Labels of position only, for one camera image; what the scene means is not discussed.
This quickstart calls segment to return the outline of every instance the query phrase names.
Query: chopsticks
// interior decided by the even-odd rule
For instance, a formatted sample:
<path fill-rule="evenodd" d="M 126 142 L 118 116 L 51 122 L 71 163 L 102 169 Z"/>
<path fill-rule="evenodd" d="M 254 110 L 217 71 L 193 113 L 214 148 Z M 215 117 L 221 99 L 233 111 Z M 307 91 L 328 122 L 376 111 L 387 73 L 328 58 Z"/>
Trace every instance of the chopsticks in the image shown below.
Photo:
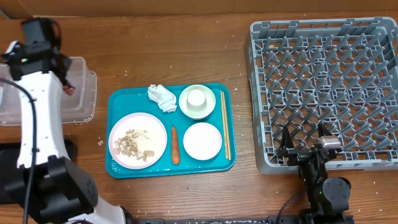
<path fill-rule="evenodd" d="M 229 146 L 228 119 L 226 116 L 225 95 L 224 95 L 223 91 L 221 91 L 221 112 L 223 113 L 225 158 L 230 161 L 231 160 L 231 148 Z"/>

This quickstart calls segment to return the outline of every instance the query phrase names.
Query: gray plastic rack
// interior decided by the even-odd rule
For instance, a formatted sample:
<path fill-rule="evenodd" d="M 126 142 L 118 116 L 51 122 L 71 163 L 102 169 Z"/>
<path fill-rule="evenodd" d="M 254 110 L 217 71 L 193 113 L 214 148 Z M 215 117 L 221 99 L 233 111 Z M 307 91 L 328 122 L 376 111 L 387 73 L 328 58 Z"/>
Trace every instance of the gray plastic rack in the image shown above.
<path fill-rule="evenodd" d="M 257 168 L 297 171 L 275 154 L 288 124 L 311 147 L 322 122 L 343 152 L 327 169 L 398 169 L 398 28 L 389 17 L 254 22 L 245 43 Z"/>

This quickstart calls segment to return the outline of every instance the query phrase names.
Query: teal serving tray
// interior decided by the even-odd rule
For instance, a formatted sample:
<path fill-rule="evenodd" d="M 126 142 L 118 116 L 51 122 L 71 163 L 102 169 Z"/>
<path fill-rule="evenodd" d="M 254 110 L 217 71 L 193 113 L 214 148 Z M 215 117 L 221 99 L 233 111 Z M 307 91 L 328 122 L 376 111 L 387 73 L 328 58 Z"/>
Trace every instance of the teal serving tray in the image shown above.
<path fill-rule="evenodd" d="M 144 169 L 127 169 L 119 165 L 109 152 L 108 143 L 106 144 L 105 166 L 108 173 L 118 179 L 134 177 L 157 177 L 163 175 L 197 174 L 202 172 L 218 172 L 230 169 L 236 160 L 236 146 L 234 126 L 232 120 L 231 99 L 228 89 L 219 83 L 204 84 L 210 88 L 216 96 L 216 107 L 213 112 L 201 120 L 194 120 L 182 113 L 180 107 L 175 112 L 163 113 L 157 103 L 149 100 L 148 88 L 130 88 L 115 91 L 108 102 L 108 126 L 107 139 L 113 126 L 124 116 L 131 113 L 143 112 L 157 117 L 165 126 L 167 131 L 167 146 L 162 157 L 153 165 Z M 178 98 L 181 92 L 189 85 L 165 86 Z M 228 117 L 229 145 L 231 148 L 231 160 L 226 159 L 225 144 L 220 152 L 212 159 L 199 161 L 190 157 L 184 149 L 183 137 L 185 131 L 193 124 L 206 122 L 214 125 L 224 139 L 223 117 L 221 114 L 221 91 L 225 94 L 226 114 Z M 174 165 L 171 159 L 172 145 L 172 126 L 175 126 L 178 134 L 178 145 L 180 148 L 180 164 Z"/>

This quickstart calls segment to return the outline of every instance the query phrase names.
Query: wood grain surface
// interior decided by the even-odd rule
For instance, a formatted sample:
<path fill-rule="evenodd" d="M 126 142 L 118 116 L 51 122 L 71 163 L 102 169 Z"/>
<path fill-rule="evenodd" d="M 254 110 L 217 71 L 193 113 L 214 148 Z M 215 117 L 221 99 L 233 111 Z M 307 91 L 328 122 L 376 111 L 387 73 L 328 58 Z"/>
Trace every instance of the wood grain surface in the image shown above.
<path fill-rule="evenodd" d="M 257 168 L 251 127 L 251 95 L 243 43 L 252 22 L 390 16 L 398 11 L 235 14 L 59 19 L 62 52 L 82 56 L 98 75 L 95 117 L 86 124 L 66 124 L 65 137 L 78 146 L 77 164 L 96 180 L 99 194 L 126 207 L 136 218 L 239 218 L 276 215 L 302 189 L 297 175 L 264 175 Z M 0 52 L 22 40 L 20 21 L 0 21 Z M 120 88 L 151 83 L 181 85 L 220 82 L 231 92 L 238 157 L 227 172 L 117 180 L 105 170 L 108 98 Z M 0 127 L 0 141 L 20 141 L 20 127 Z M 397 171 L 334 171 L 353 185 L 348 215 L 356 223 L 397 223 Z M 297 214 L 307 199 L 285 214 Z M 21 223 L 22 209 L 0 206 L 0 223 Z"/>

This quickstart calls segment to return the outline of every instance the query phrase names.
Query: white tissue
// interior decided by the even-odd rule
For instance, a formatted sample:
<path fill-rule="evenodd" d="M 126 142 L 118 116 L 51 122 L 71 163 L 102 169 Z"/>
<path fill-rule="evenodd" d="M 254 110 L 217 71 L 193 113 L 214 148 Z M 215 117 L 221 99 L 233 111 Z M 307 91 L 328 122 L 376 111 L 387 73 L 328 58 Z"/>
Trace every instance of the white tissue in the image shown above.
<path fill-rule="evenodd" d="M 177 109 L 175 95 L 160 84 L 157 86 L 154 84 L 150 85 L 148 87 L 148 96 L 150 100 L 157 103 L 163 112 L 173 112 Z"/>

